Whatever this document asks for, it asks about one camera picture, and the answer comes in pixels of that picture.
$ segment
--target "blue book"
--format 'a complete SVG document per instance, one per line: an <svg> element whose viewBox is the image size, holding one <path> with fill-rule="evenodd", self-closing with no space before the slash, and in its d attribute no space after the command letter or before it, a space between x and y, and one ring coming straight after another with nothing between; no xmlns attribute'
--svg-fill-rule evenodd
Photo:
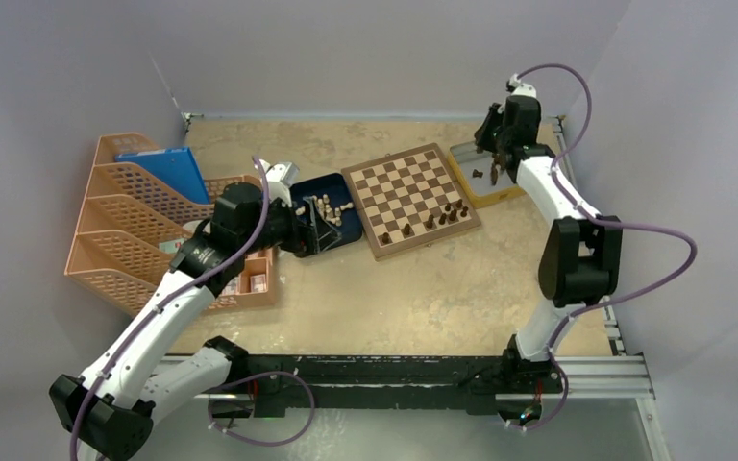
<svg viewBox="0 0 738 461"><path fill-rule="evenodd" d="M189 147L120 154L114 157L114 161L136 163L191 202L210 204L205 181Z"/></svg>

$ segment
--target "gray floor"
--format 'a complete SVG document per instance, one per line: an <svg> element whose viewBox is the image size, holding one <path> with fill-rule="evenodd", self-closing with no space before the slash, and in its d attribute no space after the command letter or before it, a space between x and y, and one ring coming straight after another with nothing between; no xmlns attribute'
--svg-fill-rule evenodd
<svg viewBox="0 0 738 461"><path fill-rule="evenodd" d="M237 423L242 434L279 440L307 412ZM460 411L323 410L303 438L279 448L253 447L208 430L205 403L193 401L155 429L134 460L406 461L649 460L633 400L573 400L551 424L522 436L498 418Z"/></svg>

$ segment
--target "chessboard border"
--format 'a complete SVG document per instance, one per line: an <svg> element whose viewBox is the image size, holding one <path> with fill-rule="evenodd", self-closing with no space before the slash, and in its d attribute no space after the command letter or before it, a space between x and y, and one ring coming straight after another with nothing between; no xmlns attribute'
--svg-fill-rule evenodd
<svg viewBox="0 0 738 461"><path fill-rule="evenodd" d="M365 170L366 168L384 164L389 161L394 161L399 158L405 158L428 151L434 151L437 154L437 158L440 159L440 162L443 165L443 169L446 170L446 174L451 179L451 183L454 185L454 190L456 190L457 194L459 194L459 198L462 199L462 203L466 204L466 206L468 207L468 211L471 212L471 219L451 225L446 228L433 230L421 235L415 235L404 240L403 242L400 242L397 245L381 246L381 244L378 242L378 238L372 231L372 224L370 223L369 218L366 216L363 201L360 199L360 196L357 193L355 182L352 180L351 174L356 171ZM385 155L380 158L364 161L357 165L348 166L341 169L341 175L343 175L344 180L346 180L346 185L349 188L349 193L352 195L352 201L355 204L357 216L360 218L360 224L363 226L364 233L366 233L366 240L369 242L369 247L371 248L372 255L375 257L376 261L393 255L398 255L403 252L428 245L430 243L437 242L447 237L462 235L463 233L478 228L482 225L480 216L477 214L477 211L474 209L471 201L468 200L468 196L465 194L465 191L462 190L462 187L459 185L454 170L452 170L451 167L448 165L448 161L446 160L445 155L443 155L443 151L435 142L431 144L426 144L424 146L415 147L413 149L408 149L397 154Z"/></svg>

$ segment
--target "light chessboard square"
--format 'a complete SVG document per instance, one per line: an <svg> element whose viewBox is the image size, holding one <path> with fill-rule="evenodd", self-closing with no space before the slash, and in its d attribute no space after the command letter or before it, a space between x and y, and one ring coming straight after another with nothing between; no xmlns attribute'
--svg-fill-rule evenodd
<svg viewBox="0 0 738 461"><path fill-rule="evenodd" d="M341 173L355 200L357 214L366 231L375 259L383 259L428 243L464 233L481 225L477 212L456 182L454 171L436 144L344 168ZM462 200L468 215L440 226L446 204ZM426 221L433 215L432 229ZM406 224L411 235L404 235ZM381 236L389 234L391 243Z"/></svg>

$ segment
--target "yellow tray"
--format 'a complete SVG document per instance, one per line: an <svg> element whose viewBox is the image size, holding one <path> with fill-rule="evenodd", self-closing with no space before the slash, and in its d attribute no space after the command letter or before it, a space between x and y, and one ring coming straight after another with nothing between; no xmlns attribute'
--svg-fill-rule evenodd
<svg viewBox="0 0 738 461"><path fill-rule="evenodd" d="M521 187L510 180L507 173L500 174L497 184L491 185L491 154L478 153L477 146L473 142L453 146L446 160L474 208L491 206L502 200L514 199L525 194ZM471 173L475 169L480 170L484 176L473 178Z"/></svg>

